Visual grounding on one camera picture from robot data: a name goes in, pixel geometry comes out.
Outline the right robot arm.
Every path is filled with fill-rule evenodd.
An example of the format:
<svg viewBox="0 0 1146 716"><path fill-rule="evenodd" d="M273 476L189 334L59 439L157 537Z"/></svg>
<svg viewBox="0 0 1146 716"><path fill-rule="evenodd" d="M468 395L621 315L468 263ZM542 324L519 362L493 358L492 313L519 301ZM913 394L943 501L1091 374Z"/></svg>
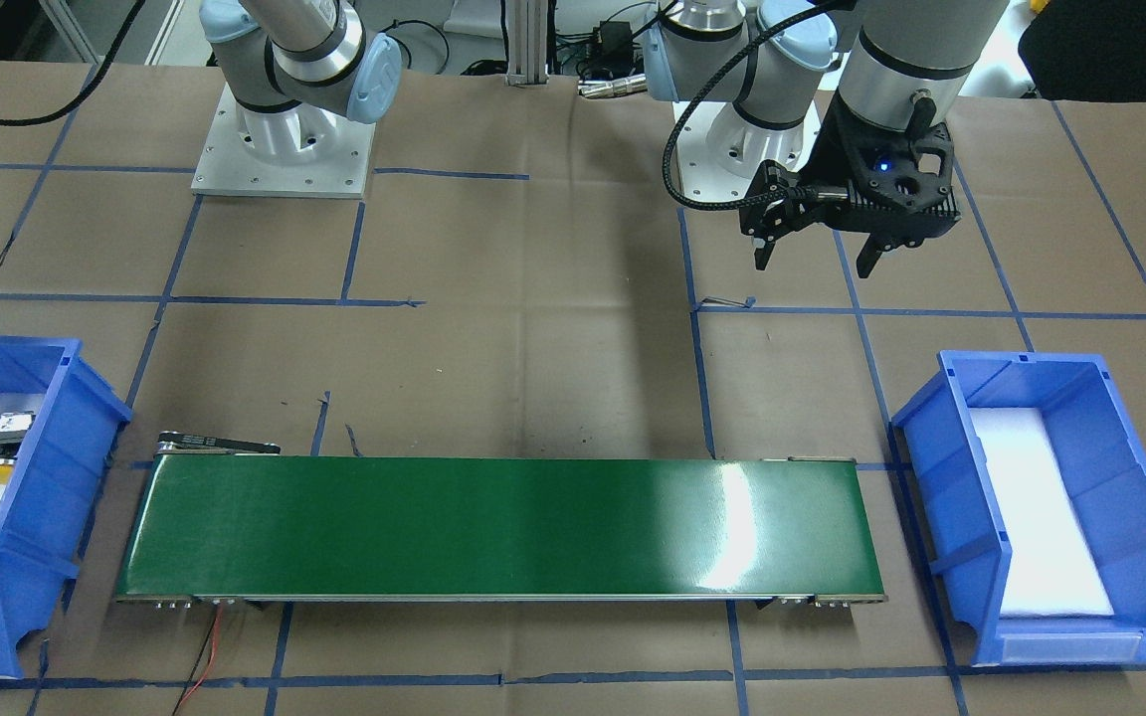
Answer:
<svg viewBox="0 0 1146 716"><path fill-rule="evenodd" d="M394 103L400 47L367 31L350 1L204 1L199 17L252 157L319 160Z"/></svg>

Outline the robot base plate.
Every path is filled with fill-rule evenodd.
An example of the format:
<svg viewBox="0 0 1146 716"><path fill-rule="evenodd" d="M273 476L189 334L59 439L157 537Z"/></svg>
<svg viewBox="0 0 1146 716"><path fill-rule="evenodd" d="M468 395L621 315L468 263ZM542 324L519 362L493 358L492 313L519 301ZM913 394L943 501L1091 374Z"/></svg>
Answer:
<svg viewBox="0 0 1146 716"><path fill-rule="evenodd" d="M277 113L240 105L223 87L194 172L197 195L362 199L376 127L300 104Z"/></svg>
<svg viewBox="0 0 1146 716"><path fill-rule="evenodd" d="M677 141L674 162L682 191L705 203L745 198L761 162L776 160L790 172L804 167L821 127L814 102L799 125L768 129L745 121L728 101L705 101Z"/></svg>

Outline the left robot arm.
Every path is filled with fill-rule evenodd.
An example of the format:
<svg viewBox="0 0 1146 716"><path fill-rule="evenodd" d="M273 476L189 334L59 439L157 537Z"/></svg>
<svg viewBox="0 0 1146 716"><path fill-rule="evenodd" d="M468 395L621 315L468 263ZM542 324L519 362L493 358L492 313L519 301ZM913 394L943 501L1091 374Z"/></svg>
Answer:
<svg viewBox="0 0 1146 716"><path fill-rule="evenodd" d="M732 210L764 270L790 233L862 233L856 269L960 221L945 116L1000 1L661 1L649 94L682 103L664 186Z"/></svg>

